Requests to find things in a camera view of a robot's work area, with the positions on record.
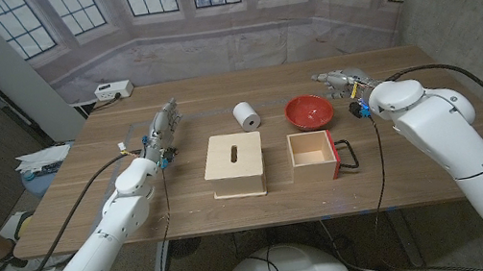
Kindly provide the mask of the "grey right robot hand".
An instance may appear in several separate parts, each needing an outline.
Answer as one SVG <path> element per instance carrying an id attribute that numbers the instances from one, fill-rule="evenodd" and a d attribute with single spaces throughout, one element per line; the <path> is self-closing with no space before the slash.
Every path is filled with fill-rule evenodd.
<path id="1" fill-rule="evenodd" d="M 369 77 L 362 70 L 352 67 L 313 74 L 311 80 L 327 86 L 327 99 L 350 98 L 366 106 L 370 104 L 371 92 L 382 83 L 377 79 Z"/>

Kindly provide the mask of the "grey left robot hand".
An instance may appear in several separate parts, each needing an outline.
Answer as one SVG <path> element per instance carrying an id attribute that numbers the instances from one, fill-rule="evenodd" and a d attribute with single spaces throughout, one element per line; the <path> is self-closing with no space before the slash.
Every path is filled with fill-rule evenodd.
<path id="1" fill-rule="evenodd" d="M 152 160 L 162 169 L 175 155 L 175 148 L 172 147 L 174 132 L 182 118 L 177 105 L 175 98 L 170 99 L 154 116 L 149 132 L 142 138 L 144 158 Z"/>

